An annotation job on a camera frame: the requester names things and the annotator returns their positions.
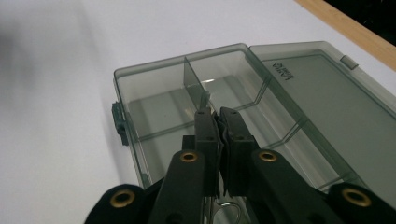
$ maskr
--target plastic storage box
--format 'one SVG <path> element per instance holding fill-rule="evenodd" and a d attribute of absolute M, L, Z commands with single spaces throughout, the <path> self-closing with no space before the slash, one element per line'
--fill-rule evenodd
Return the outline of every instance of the plastic storage box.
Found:
<path fill-rule="evenodd" d="M 396 205 L 395 97 L 326 42 L 210 49 L 118 69 L 115 86 L 144 188 L 194 134 L 194 112 L 226 106 L 312 187 L 350 182 Z"/>

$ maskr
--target white table surface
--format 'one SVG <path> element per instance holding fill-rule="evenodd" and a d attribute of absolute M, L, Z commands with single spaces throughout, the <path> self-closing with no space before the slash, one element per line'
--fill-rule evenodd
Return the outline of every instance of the white table surface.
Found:
<path fill-rule="evenodd" d="M 396 95 L 395 72 L 292 0 L 0 2 L 0 222 L 82 223 L 137 183 L 115 69 L 235 43 L 325 40 Z"/>

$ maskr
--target box latch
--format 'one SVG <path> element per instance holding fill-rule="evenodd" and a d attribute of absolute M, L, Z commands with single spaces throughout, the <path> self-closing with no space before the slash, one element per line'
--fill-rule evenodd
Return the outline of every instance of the box latch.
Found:
<path fill-rule="evenodd" d="M 111 112 L 113 113 L 114 124 L 116 125 L 117 133 L 121 136 L 121 141 L 124 146 L 129 146 L 128 138 L 126 136 L 126 121 L 122 115 L 122 105 L 116 102 L 111 106 Z"/>

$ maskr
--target clear plastic container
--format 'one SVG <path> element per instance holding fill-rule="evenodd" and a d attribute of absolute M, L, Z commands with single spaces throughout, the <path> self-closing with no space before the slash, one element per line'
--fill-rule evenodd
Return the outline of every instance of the clear plastic container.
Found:
<path fill-rule="evenodd" d="M 226 106 L 312 187 L 350 182 L 396 204 L 395 98 L 326 42 L 206 50 L 121 68 L 115 85 L 145 188 L 194 134 L 194 112 Z"/>

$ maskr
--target brass insert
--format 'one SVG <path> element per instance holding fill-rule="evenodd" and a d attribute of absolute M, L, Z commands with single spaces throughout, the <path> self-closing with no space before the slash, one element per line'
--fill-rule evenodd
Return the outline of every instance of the brass insert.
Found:
<path fill-rule="evenodd" d="M 264 151 L 259 154 L 260 159 L 263 161 L 276 161 L 277 157 L 276 154 L 269 152 L 269 151 Z"/>
<path fill-rule="evenodd" d="M 185 152 L 181 154 L 180 159 L 184 162 L 192 162 L 198 159 L 198 155 L 194 152 Z"/>
<path fill-rule="evenodd" d="M 344 198 L 360 207 L 368 207 L 371 205 L 370 198 L 357 189 L 343 189 Z"/>
<path fill-rule="evenodd" d="M 134 192 L 129 189 L 120 189 L 110 199 L 111 206 L 122 208 L 134 201 Z"/>

